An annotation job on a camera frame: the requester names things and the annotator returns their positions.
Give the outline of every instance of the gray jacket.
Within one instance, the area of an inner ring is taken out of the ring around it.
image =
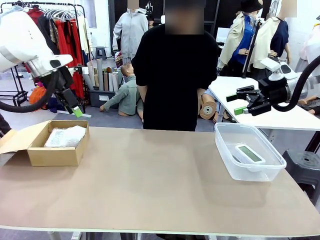
[[[136,76],[129,76],[126,78],[126,81],[127,82],[115,92],[114,97],[103,105],[106,111],[108,111],[112,105],[119,104],[120,112],[128,115],[136,114],[136,105],[140,99]]]
[[[132,59],[135,57],[141,38],[148,30],[146,12],[145,9],[139,8],[134,13],[128,9],[122,14],[113,30],[113,51],[118,50],[117,39],[121,38],[122,57]]]

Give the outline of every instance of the storage bin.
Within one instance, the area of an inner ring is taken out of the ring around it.
[[[271,182],[287,166],[280,153],[254,126],[239,123],[217,123],[215,144],[234,180]],[[264,164],[244,164],[234,158],[236,146],[248,145],[265,159]]]
[[[89,90],[91,106],[95,108],[100,108],[101,105],[105,104],[108,100],[115,96],[114,91],[98,91]],[[112,109],[118,109],[119,104],[111,106]]]

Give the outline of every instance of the white wall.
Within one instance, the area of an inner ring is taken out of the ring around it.
[[[50,1],[38,0],[37,2],[57,2],[57,3],[71,3],[71,4],[82,3],[81,0],[50,0]],[[61,8],[61,6],[48,5],[48,7],[49,6],[50,8]],[[109,27],[108,0],[94,0],[94,6],[95,6],[95,15],[96,15],[96,28],[90,28],[90,31],[92,32],[92,44],[93,44],[93,47],[105,47],[107,51],[107,55],[108,54],[110,55],[111,51],[110,51],[110,29],[109,29],[110,27]],[[10,5],[4,5],[3,7],[10,8]]]
[[[286,19],[289,25],[289,46],[292,55],[290,66],[293,70],[299,61],[299,52],[309,38],[314,25],[320,23],[316,20],[319,15],[320,0],[297,0],[297,17]]]

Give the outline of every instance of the gray floor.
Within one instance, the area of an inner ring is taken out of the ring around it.
[[[26,91],[31,91],[34,87],[33,82],[28,79],[22,80],[23,87]],[[12,79],[1,79],[0,77],[0,91],[4,90],[14,90],[15,86]],[[75,120],[78,119],[75,116],[67,114],[55,114],[50,111],[39,110],[32,113],[10,113],[1,111],[1,114],[9,122],[14,129],[23,129],[25,127],[41,123],[47,120]],[[131,128],[131,129],[141,129],[142,122],[140,118],[136,116],[122,117],[119,116],[116,110],[111,109],[109,112],[100,112],[99,108],[88,107],[86,113],[92,115],[92,118],[82,117],[80,119],[88,120],[89,125],[93,127],[110,127],[110,128]],[[198,132],[212,132],[213,123],[208,120],[199,119],[197,125]],[[272,144],[275,148],[282,154],[285,150],[292,148],[296,150],[303,151],[308,145],[310,139],[314,135],[314,132],[310,131],[290,131],[290,130],[276,130],[273,132],[275,140]],[[10,158],[10,155],[0,155],[0,167],[5,164],[5,162]],[[320,210],[320,202],[318,201],[316,208]],[[70,240],[71,233],[65,232],[61,233],[62,240]],[[99,234],[100,238],[97,240],[120,240],[120,235],[118,233],[103,233]],[[142,234],[141,240],[159,240],[154,234]],[[218,236],[217,240],[236,240],[235,237]],[[265,240],[266,238],[252,238],[243,237],[242,240]],[[17,230],[7,230],[0,229],[0,240],[49,240],[46,232],[34,232],[34,231],[17,231]]]

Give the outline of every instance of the cardboard box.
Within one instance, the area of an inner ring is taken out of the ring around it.
[[[44,147],[53,128],[86,128],[77,147]],[[8,132],[0,142],[0,154],[27,150],[32,166],[78,166],[90,137],[88,121],[45,121]]]

